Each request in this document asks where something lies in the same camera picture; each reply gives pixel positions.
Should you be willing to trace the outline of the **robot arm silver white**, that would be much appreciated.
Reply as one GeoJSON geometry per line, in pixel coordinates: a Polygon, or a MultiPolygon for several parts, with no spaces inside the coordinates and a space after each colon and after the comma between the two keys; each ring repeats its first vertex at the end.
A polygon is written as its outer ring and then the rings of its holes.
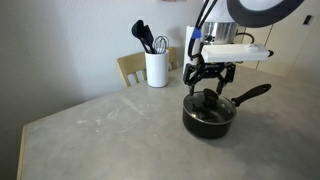
{"type": "Polygon", "coordinates": [[[201,28],[208,23],[208,17],[216,17],[220,24],[238,24],[249,28],[272,25],[289,16],[304,0],[205,0],[199,13],[188,44],[188,56],[196,65],[187,63],[183,81],[193,95],[195,85],[202,79],[218,78],[217,92],[221,93],[227,83],[231,83],[235,73],[235,63],[254,60],[266,60],[272,51],[261,44],[204,44],[198,53],[193,54],[194,43],[202,38],[201,28]]]}

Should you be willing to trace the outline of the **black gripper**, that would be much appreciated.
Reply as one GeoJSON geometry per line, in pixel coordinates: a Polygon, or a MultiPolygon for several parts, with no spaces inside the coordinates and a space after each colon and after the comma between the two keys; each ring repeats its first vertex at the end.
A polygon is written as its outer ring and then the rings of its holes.
{"type": "Polygon", "coordinates": [[[199,82],[199,78],[217,78],[219,79],[216,91],[222,93],[223,88],[234,80],[236,65],[231,62],[227,63],[204,63],[191,65],[187,63],[184,69],[183,82],[189,87],[189,94],[194,94],[194,87],[199,82]]]}

